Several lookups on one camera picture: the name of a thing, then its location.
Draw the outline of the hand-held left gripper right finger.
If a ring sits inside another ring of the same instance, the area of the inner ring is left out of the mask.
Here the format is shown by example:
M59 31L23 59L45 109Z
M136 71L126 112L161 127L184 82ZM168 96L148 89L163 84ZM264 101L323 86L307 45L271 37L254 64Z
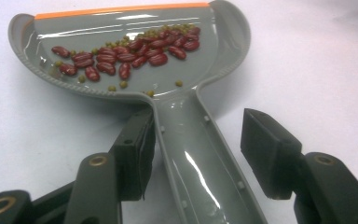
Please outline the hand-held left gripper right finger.
M301 149L302 144L276 119L258 110L244 109L241 153L268 198L291 198Z

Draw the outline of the grey dustpan with orange lip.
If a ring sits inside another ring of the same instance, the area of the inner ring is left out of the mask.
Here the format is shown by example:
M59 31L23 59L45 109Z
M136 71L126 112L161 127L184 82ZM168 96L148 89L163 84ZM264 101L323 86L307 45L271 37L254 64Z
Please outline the grey dustpan with orange lip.
M143 66L123 91L113 77L81 84L54 69L54 46L91 49L104 41L163 25L193 23L200 47L185 60ZM117 7L18 14L9 43L36 76L64 90L94 98L145 102L154 110L157 137L182 224L266 224L267 221L223 135L200 100L200 90L227 76L250 46L249 24L226 0L210 3Z

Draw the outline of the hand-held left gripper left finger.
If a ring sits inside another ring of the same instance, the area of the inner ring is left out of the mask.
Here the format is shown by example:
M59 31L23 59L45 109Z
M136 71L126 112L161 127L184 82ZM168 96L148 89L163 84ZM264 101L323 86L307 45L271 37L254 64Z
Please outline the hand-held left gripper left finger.
M134 113L110 149L117 164L121 201L139 201L145 196L153 169L155 144L153 110L145 108Z

